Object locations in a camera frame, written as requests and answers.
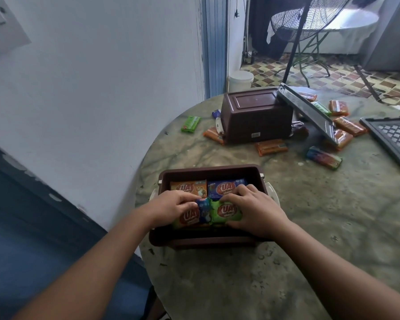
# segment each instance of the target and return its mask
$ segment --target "brown plastic box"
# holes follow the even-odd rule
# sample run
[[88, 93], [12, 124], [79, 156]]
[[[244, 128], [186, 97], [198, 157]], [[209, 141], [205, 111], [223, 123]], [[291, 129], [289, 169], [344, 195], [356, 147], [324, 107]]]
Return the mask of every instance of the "brown plastic box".
[[[170, 190], [170, 182], [196, 180], [235, 180], [245, 178], [249, 184], [267, 193], [261, 167], [255, 164], [233, 165], [205, 168], [169, 169], [159, 176], [159, 194]], [[173, 249], [218, 248], [255, 246], [265, 239], [231, 229], [226, 226], [205, 229], [178, 229], [172, 226], [157, 227], [150, 231], [150, 243], [153, 246], [168, 246]]]
[[293, 108], [277, 97], [277, 87], [226, 93], [221, 121], [224, 142], [242, 144], [288, 138]]

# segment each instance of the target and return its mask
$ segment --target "black metal stand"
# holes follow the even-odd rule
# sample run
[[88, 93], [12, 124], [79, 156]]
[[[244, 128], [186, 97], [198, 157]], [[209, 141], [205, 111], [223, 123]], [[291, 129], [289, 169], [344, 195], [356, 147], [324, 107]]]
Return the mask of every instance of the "black metal stand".
[[290, 69], [293, 65], [293, 59], [295, 58], [296, 49], [298, 48], [299, 39], [301, 39], [302, 29], [304, 28], [305, 22], [307, 21], [308, 12], [310, 11], [311, 2], [313, 0], [305, 0], [304, 10], [302, 12], [301, 19], [299, 20], [298, 31], [296, 32], [295, 41], [293, 42], [292, 52], [290, 53], [288, 67], [286, 67], [286, 71], [284, 72], [284, 77], [282, 82], [286, 83], [289, 77]]

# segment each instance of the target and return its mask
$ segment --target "white bucket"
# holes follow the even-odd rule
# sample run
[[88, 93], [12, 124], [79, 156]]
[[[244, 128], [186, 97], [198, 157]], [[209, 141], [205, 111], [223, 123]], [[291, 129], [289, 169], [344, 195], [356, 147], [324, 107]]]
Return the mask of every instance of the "white bucket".
[[241, 92], [250, 89], [253, 82], [253, 74], [248, 71], [236, 71], [229, 75], [228, 92]]

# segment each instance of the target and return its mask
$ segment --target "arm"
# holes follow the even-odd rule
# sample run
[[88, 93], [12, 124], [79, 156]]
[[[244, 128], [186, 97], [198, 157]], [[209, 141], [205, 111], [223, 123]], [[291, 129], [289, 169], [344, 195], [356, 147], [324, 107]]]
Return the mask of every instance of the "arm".
[[135, 209], [13, 319], [101, 319], [123, 269], [148, 231], [195, 208], [192, 201], [199, 198], [166, 191]]
[[221, 200], [243, 211], [227, 224], [272, 238], [289, 255], [334, 319], [400, 319], [400, 294], [358, 269], [292, 223], [283, 210], [253, 185], [239, 185]]

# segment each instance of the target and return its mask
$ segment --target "fan grille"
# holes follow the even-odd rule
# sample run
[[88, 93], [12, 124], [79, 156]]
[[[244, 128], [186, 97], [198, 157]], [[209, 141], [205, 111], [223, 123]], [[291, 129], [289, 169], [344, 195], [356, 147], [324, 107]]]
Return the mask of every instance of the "fan grille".
[[[301, 34], [301, 40], [314, 36], [323, 30], [345, 8], [350, 0], [313, 0], [307, 21]], [[295, 40], [296, 31], [304, 8], [287, 10], [272, 16], [271, 26], [276, 35], [289, 42]]]

